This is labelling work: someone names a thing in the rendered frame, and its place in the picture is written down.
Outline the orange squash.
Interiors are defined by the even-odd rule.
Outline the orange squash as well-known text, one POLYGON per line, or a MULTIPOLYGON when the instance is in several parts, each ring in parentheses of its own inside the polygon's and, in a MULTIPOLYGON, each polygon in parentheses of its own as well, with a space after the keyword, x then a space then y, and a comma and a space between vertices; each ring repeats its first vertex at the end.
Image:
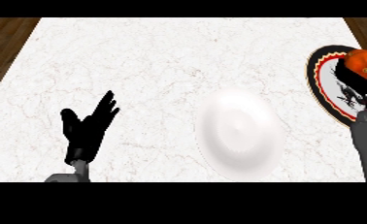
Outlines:
POLYGON ((343 58, 344 67, 367 79, 367 49, 352 50, 343 58))

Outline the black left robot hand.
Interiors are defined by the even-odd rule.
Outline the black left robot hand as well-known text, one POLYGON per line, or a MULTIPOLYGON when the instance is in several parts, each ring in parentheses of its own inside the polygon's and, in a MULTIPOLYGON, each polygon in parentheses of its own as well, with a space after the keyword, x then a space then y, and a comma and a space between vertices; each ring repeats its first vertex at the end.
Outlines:
POLYGON ((118 108, 115 107, 113 93, 106 92, 94 111, 78 119, 71 109, 62 109, 63 135, 68 139, 65 163, 69 165, 81 160, 90 163, 94 160, 105 132, 111 126, 118 108))

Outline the plain white plate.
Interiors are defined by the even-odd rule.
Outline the plain white plate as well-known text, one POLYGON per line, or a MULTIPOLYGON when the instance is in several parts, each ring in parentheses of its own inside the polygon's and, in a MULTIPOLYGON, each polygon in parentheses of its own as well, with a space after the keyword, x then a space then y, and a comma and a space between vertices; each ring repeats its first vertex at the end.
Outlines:
POLYGON ((199 107, 196 141, 214 171, 235 181, 256 181, 278 166, 284 131, 269 104, 242 88, 211 93, 199 107))

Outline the black red patterned plate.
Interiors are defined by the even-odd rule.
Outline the black red patterned plate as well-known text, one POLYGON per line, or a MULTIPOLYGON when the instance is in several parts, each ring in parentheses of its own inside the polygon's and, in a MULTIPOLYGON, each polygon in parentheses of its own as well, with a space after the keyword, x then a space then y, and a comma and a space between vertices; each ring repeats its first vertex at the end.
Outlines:
POLYGON ((350 108, 341 100, 343 94, 337 85, 334 70, 338 60, 344 60, 346 54, 356 48, 346 46, 324 46, 315 50, 304 64, 304 78, 312 96, 334 120, 349 126, 356 114, 364 111, 350 108))

